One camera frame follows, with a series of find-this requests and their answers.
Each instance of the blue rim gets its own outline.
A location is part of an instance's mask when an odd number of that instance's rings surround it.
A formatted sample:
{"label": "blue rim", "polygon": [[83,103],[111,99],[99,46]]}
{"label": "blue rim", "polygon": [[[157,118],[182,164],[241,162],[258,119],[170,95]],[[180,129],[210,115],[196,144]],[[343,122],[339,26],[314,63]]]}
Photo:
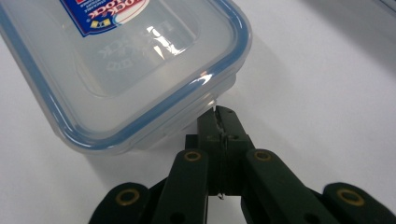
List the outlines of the blue rim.
{"label": "blue rim", "polygon": [[[250,35],[248,25],[244,21],[243,17],[230,3],[226,0],[215,0],[214,2],[217,3],[231,19],[231,24],[235,29],[235,39],[238,44],[235,45],[235,48],[226,57],[207,69],[207,73],[212,74],[213,77],[229,67],[230,64],[238,61],[248,47]],[[11,23],[2,7],[0,7],[0,21],[5,34],[9,37],[8,40],[12,43],[12,46],[15,51],[18,52],[18,56],[23,62],[23,65],[29,71],[29,75],[40,92],[40,95],[46,103],[51,115],[57,122],[61,132],[64,134],[64,137],[80,148],[88,150],[105,150],[117,146],[205,84],[204,80],[199,80],[197,77],[196,81],[183,86],[116,134],[104,139],[92,139],[85,135],[82,130],[79,130],[78,127],[74,128],[68,117],[65,116],[61,104],[59,104],[49,84],[40,73],[32,55],[24,46],[21,37],[18,36],[14,27],[7,25]]]}

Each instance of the clear plastic container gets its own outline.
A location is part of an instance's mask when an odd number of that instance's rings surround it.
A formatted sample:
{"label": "clear plastic container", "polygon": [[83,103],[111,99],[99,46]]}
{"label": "clear plastic container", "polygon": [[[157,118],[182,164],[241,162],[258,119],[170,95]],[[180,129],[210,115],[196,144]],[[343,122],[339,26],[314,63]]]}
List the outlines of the clear plastic container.
{"label": "clear plastic container", "polygon": [[231,88],[251,44],[227,0],[2,1],[0,32],[54,131],[84,153],[180,130]]}

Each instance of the container label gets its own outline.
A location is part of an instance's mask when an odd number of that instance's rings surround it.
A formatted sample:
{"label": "container label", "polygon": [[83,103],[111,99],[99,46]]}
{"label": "container label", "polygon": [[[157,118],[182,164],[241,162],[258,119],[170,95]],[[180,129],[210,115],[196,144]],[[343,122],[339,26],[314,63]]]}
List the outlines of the container label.
{"label": "container label", "polygon": [[82,36],[97,35],[137,16],[149,0],[61,0]]}

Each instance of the white background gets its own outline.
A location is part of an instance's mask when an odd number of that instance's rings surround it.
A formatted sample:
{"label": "white background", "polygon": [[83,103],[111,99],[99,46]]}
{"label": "white background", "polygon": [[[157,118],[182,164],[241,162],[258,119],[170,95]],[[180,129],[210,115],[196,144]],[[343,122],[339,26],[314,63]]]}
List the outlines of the white background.
{"label": "white background", "polygon": [[[219,105],[309,188],[347,182],[396,212],[396,17],[374,0],[235,3],[253,46]],[[0,69],[0,223],[88,223],[118,184],[165,178],[196,132],[84,156],[55,136],[2,39]],[[244,222],[237,198],[210,198],[207,223]]]}

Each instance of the plastic food container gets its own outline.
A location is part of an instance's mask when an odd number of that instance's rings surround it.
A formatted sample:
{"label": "plastic food container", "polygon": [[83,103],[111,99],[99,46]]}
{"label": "plastic food container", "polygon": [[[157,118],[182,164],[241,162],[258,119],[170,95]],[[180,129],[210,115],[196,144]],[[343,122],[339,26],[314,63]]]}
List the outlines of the plastic food container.
{"label": "plastic food container", "polygon": [[53,130],[84,153],[182,129],[231,88],[251,44],[228,0],[1,1],[0,32]]}

